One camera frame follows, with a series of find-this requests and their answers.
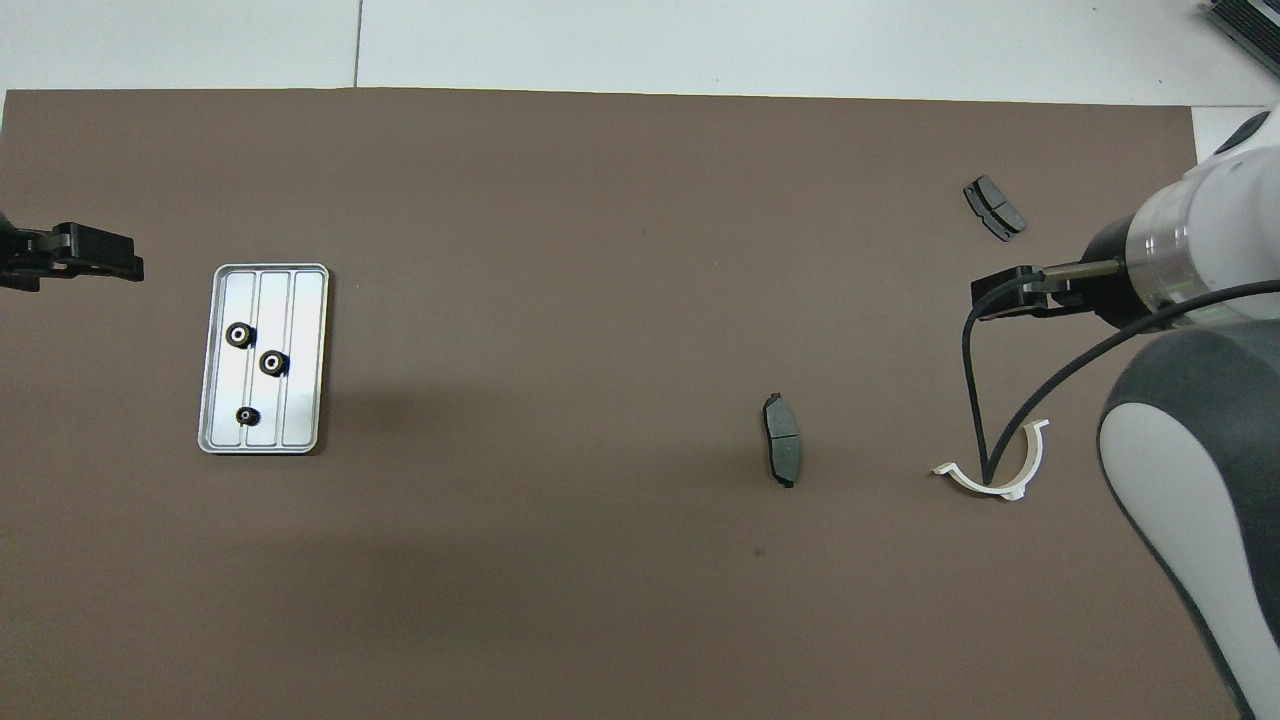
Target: silver rectangular tray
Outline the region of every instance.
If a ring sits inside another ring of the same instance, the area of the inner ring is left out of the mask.
[[[282,455],[315,447],[328,310],[329,270],[324,265],[218,268],[200,393],[201,450]],[[252,328],[248,347],[228,340],[228,328],[234,323]],[[260,365],[270,351],[288,359],[285,372],[278,377]],[[242,416],[244,409],[252,413]]]

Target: black cable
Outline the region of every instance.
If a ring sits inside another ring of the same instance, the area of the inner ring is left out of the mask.
[[[1270,292],[1280,292],[1280,281],[1263,281],[1263,282],[1229,287],[1225,290],[1216,290],[1213,292],[1207,292],[1204,295],[1201,295],[1199,297],[1193,297],[1190,300],[1184,300],[1183,302],[1167,305],[1152,313],[1151,315],[1147,315],[1140,320],[1125,325],[1123,329],[1120,329],[1111,337],[1106,338],[1105,341],[1094,345],[1089,350],[1080,354],[1080,356],[1078,356],[1075,360],[1071,360],[1070,363],[1064,365],[1061,370],[1053,374],[1053,377],[1044,380],[1044,384],[1037,388],[1036,392],[1033,392],[1032,396],[1027,398],[1027,402],[1023,402],[1023,406],[1018,409],[1018,413],[1015,413],[1014,416],[1009,420],[1009,424],[1005,425],[1005,430],[1000,433],[1000,439],[996,441],[996,447],[991,454],[989,461],[983,464],[982,468],[983,484],[988,486],[991,484],[992,474],[996,470],[996,465],[1000,464],[1000,457],[1005,454],[1005,448],[1009,447],[1009,441],[1012,439],[1014,433],[1018,432],[1019,425],[1021,425],[1023,421],[1027,419],[1027,416],[1030,415],[1032,410],[1034,410],[1036,406],[1039,405],[1039,402],[1044,400],[1044,397],[1048,393],[1053,392],[1053,389],[1057,388],[1057,386],[1062,384],[1062,382],[1066,380],[1066,378],[1074,375],[1080,368],[1097,360],[1107,351],[1112,350],[1124,341],[1133,338],[1134,336],[1142,333],[1143,331],[1147,331],[1156,325],[1162,325],[1179,315],[1185,315],[1187,313],[1190,313],[1193,310],[1199,310],[1201,307],[1204,307],[1207,305],[1217,305],[1219,302],[1226,302],[1229,300],[1236,300],[1239,297],[1248,297],[1251,295],[1266,295]],[[968,331],[969,328],[972,328],[972,323],[965,324],[965,329]],[[965,338],[964,351],[966,355],[965,357],[966,366],[970,366],[972,361],[969,361],[968,359],[968,337]],[[970,389],[969,400],[970,402],[974,404],[974,418],[977,419],[979,418],[979,415],[977,410],[978,398],[975,391]],[[979,438],[982,438],[980,427],[978,427],[978,436]],[[983,456],[986,456],[984,438],[979,439],[978,447],[979,452]]]
[[[987,434],[982,429],[982,407],[978,405],[978,383],[973,375],[973,355],[969,351],[973,324],[977,323],[979,318],[986,315],[987,309],[1004,297],[1009,291],[1042,279],[1044,279],[1044,273],[1037,270],[1028,275],[1016,277],[1000,283],[992,288],[991,292],[983,295],[977,302],[973,304],[973,310],[970,310],[969,316],[965,318],[964,331],[960,333],[960,355],[964,359],[964,382],[965,387],[969,388],[969,411],[973,414],[973,432],[978,439],[978,459],[982,465],[982,478],[984,484],[991,484],[991,480],[988,479],[989,473],[987,473]]]

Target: white curved bracket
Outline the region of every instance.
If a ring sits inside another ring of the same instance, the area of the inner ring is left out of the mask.
[[[960,483],[973,492],[980,492],[983,495],[998,495],[1005,500],[1021,500],[1027,495],[1027,483],[1032,482],[1036,477],[1036,471],[1039,470],[1039,464],[1044,460],[1044,438],[1041,436],[1041,428],[1048,424],[1048,420],[1032,420],[1023,425],[1023,432],[1027,433],[1027,461],[1023,462],[1023,469],[1014,475],[1014,479],[1002,486],[984,486],[982,483],[975,483],[969,479],[969,475],[964,474],[955,462],[946,462],[938,465],[933,469],[936,475],[951,475],[951,479]]]

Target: brown mat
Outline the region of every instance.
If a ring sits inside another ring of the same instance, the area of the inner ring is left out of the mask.
[[[147,279],[0,293],[0,715],[1233,717],[1097,468],[1134,348],[1043,406],[1024,501],[929,475],[975,471],[969,281],[1193,163],[1185,109],[10,92],[0,208]],[[256,261],[333,272],[307,457],[196,447],[211,275]],[[992,424],[1107,332],[982,325]]]

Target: white curved part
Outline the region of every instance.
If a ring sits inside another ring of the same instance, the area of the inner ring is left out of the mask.
[[[964,474],[960,465],[955,462],[946,462],[938,465],[933,469],[934,475],[951,475],[951,479],[960,483],[961,487],[970,489],[973,492],[980,492],[983,495],[998,495],[1005,500],[1021,500],[1027,495],[1027,483],[1032,482],[1036,477],[1036,471],[1039,470],[1041,461],[1044,460],[1044,437],[1041,434],[1041,428],[1048,424],[1048,420],[1032,420],[1023,425],[1023,432],[1027,433],[1027,460],[1023,462],[1023,469],[1014,475],[1014,479],[1002,486],[984,486],[982,483],[975,483],[969,479],[969,475]]]
[[[1208,451],[1175,418],[1140,402],[1107,413],[1098,451],[1116,497],[1196,603],[1253,715],[1280,719],[1280,646]]]

